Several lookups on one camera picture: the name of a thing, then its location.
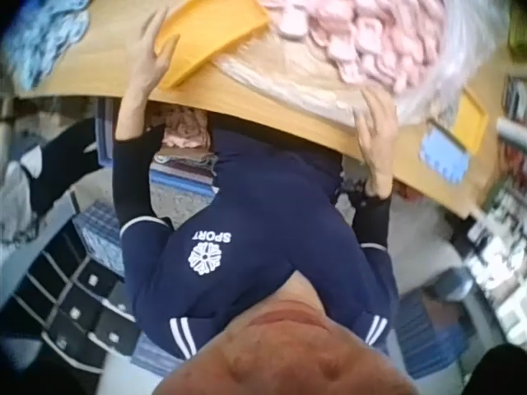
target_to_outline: black pants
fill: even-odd
[[[42,172],[30,177],[31,207],[39,216],[79,179],[100,169],[97,152],[84,152],[95,141],[95,125],[93,118],[75,123],[42,149]]]
[[[525,393],[527,352],[511,344],[494,347],[479,361],[462,395]]]

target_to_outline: drawer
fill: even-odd
[[[104,305],[110,309],[115,309],[117,312],[131,321],[133,318],[132,305],[130,303],[128,294],[122,281],[117,281],[110,295],[103,301]]]
[[[55,264],[66,278],[70,278],[81,264],[71,243],[62,234],[51,240],[42,254]]]
[[[99,163],[112,165],[112,147],[119,100],[99,98],[96,104],[96,141]],[[210,165],[198,165],[189,160],[170,160],[166,163],[152,162],[153,183],[168,185],[185,191],[213,197],[212,171]]]
[[[15,298],[10,298],[0,311],[0,334],[15,337],[40,337],[42,320],[30,314]]]
[[[40,285],[55,301],[58,300],[66,286],[65,277],[57,272],[44,255],[39,255],[33,265],[31,265],[27,276],[31,282]]]
[[[105,363],[106,351],[94,344],[87,332],[80,329],[66,314],[58,312],[49,330],[43,338],[51,346],[68,359],[93,368],[102,369]]]
[[[84,290],[73,286],[60,304],[60,309],[81,329],[90,331],[100,316],[102,304]]]
[[[77,281],[82,284],[84,288],[102,298],[106,298],[110,295],[110,292],[114,289],[115,283],[118,280],[119,276],[117,276],[117,274],[100,265],[93,259],[87,263],[77,278]]]
[[[48,319],[54,307],[54,302],[27,277],[15,291],[15,298],[23,307],[29,307],[43,322]]]
[[[93,331],[100,342],[123,356],[133,354],[140,333],[135,323],[108,309],[102,312]]]

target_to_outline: floor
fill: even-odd
[[[81,208],[98,199],[111,203],[111,172],[100,170],[86,176],[76,186]],[[168,216],[177,226],[203,209],[210,198],[194,193],[176,191],[165,186],[152,186],[152,205],[159,216]],[[353,209],[345,197],[337,208],[351,223]],[[459,266],[461,261],[446,242],[449,226],[442,211],[428,200],[408,203],[395,197],[389,230],[389,251],[394,261],[394,273],[399,292],[404,294],[448,267]],[[389,338],[389,349],[395,365],[403,369],[395,336]],[[127,393],[147,395],[161,380],[160,377],[129,364],[117,356],[109,355],[105,373],[100,381],[98,395]],[[457,368],[445,369],[419,380],[417,386],[425,395],[449,395],[460,391]]]

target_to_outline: navy sweatshirt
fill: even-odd
[[[189,359],[299,271],[332,320],[381,346],[398,301],[386,252],[389,200],[358,207],[350,228],[334,207],[339,154],[299,139],[260,141],[276,131],[218,118],[209,123],[219,192],[178,230],[150,202],[163,127],[114,144],[114,204],[139,327]]]

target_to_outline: snowflake logo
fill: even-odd
[[[214,272],[222,260],[220,246],[202,242],[196,244],[189,256],[190,267],[200,276]]]

